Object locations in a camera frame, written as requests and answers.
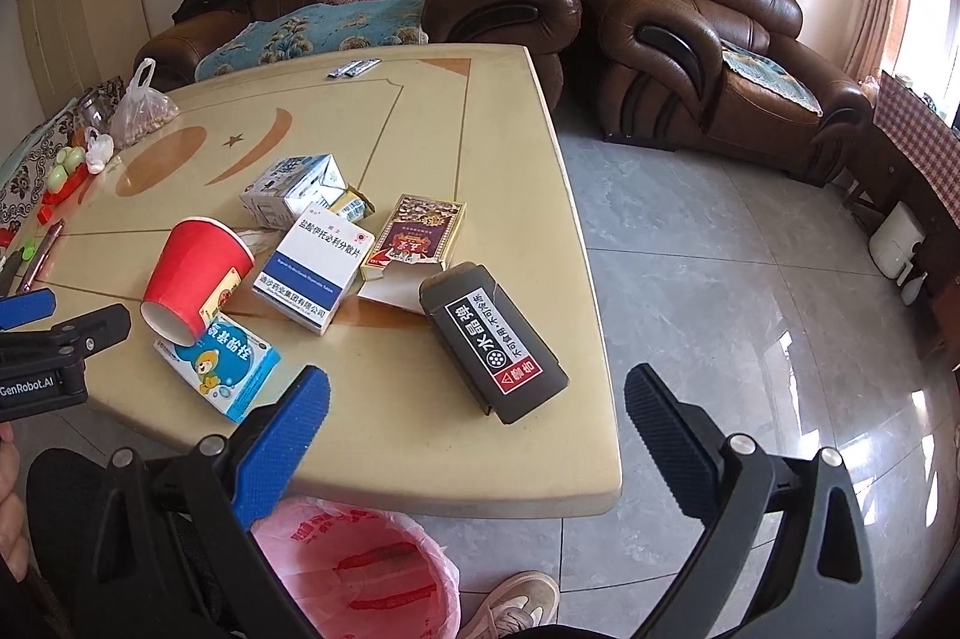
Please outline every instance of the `human hand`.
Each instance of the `human hand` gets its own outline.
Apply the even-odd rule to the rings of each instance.
[[[30,546],[23,533],[27,512],[13,492],[20,473],[20,452],[13,446],[13,426],[0,423],[0,556],[18,583],[27,575]]]

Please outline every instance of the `gray tile floor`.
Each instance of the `gray tile floor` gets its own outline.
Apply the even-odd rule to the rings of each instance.
[[[878,274],[840,205],[776,171],[600,142],[582,110],[555,114],[589,249],[617,393],[623,495],[602,517],[418,518],[461,571],[464,619],[517,571],[560,580],[560,621],[629,636],[680,569],[699,526],[680,515],[626,420],[626,372],[647,361],[680,399],[772,452],[840,448],[877,572],[880,637],[907,618],[955,538],[960,395],[921,361],[913,313]],[[24,462],[64,446],[104,462],[165,448],[90,409],[19,423]],[[769,518],[716,631],[736,625],[776,532]]]

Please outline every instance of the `black box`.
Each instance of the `black box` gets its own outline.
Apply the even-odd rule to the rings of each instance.
[[[484,413],[509,425],[568,383],[550,351],[483,265],[461,262],[421,284],[419,300]]]

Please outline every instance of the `beige sneaker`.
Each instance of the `beige sneaker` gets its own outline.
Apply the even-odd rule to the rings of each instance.
[[[457,639],[501,639],[549,623],[560,605],[560,588],[541,572],[523,572],[497,585]]]

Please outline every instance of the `sofa armrest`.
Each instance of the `sofa armrest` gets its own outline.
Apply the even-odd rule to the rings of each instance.
[[[531,54],[562,51],[580,31],[580,0],[426,0],[430,43],[515,43]]]
[[[712,24],[680,0],[582,0],[596,20],[598,43],[611,60],[650,72],[664,83],[666,67],[680,67],[703,103],[723,67]]]
[[[239,35],[250,22],[248,14],[208,11],[174,24],[144,43],[136,53],[133,69],[151,57],[157,61],[157,71],[151,81],[154,89],[170,91],[193,84],[193,73],[200,60]]]
[[[838,121],[858,125],[872,116],[874,109],[856,81],[812,48],[771,33],[767,55],[813,92],[824,110],[824,129]]]

